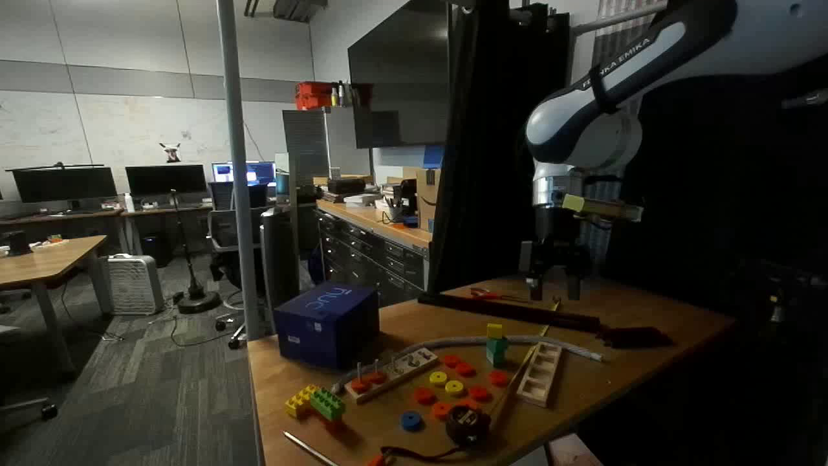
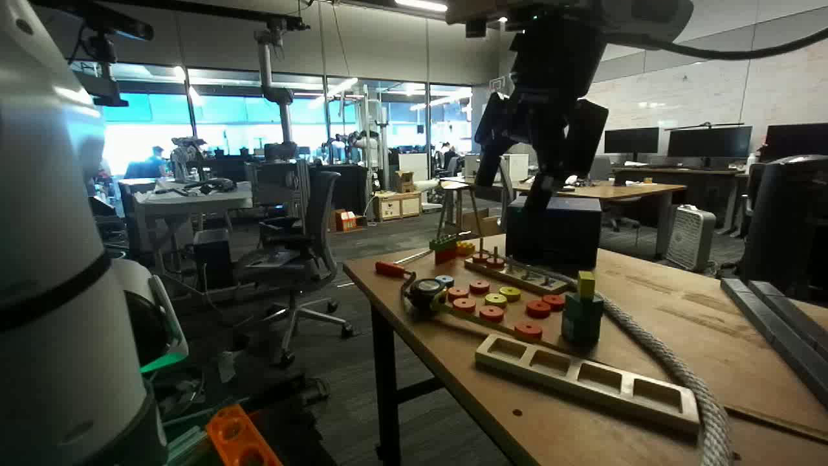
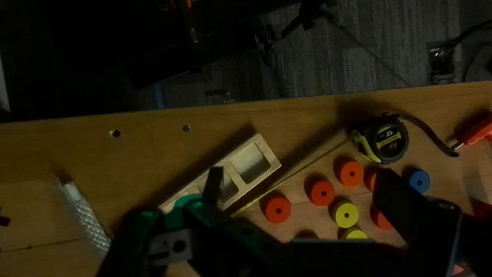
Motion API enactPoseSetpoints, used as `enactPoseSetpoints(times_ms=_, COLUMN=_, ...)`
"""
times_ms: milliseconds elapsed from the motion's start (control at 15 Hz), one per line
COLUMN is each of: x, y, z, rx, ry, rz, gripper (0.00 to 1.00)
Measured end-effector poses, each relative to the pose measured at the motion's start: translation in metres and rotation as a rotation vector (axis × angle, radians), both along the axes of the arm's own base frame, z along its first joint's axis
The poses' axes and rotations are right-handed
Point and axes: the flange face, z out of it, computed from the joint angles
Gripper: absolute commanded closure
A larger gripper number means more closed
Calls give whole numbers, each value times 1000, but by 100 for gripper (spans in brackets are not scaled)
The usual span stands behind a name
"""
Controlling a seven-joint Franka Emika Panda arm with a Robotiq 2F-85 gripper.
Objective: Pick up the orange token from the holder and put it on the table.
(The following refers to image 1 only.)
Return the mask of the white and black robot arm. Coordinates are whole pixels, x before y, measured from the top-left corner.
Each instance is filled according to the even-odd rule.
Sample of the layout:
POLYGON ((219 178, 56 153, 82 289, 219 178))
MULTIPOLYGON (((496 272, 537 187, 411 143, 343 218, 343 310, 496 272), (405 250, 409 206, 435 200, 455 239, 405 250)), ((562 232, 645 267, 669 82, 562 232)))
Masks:
POLYGON ((545 272, 556 265, 567 270, 570 294, 576 298, 589 265, 587 249, 576 244, 580 221, 565 205, 581 187, 585 165, 575 164, 575 148, 587 127, 725 39, 735 15, 735 0, 680 0, 665 7, 624 52, 594 65, 576 82, 549 94, 528 114, 536 239, 521 245, 521 274, 534 301, 544 294, 545 272))

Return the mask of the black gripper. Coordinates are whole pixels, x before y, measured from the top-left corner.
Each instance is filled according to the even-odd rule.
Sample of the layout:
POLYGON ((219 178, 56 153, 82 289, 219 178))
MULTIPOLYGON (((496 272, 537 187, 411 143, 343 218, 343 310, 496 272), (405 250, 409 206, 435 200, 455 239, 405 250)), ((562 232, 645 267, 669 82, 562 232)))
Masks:
POLYGON ((536 236, 521 244, 518 272, 528 276, 531 301, 544 301, 544 276, 552 267, 565 267, 567 298, 580 301, 580 280, 593 262, 580 241, 580 221, 565 206, 536 209, 536 236))

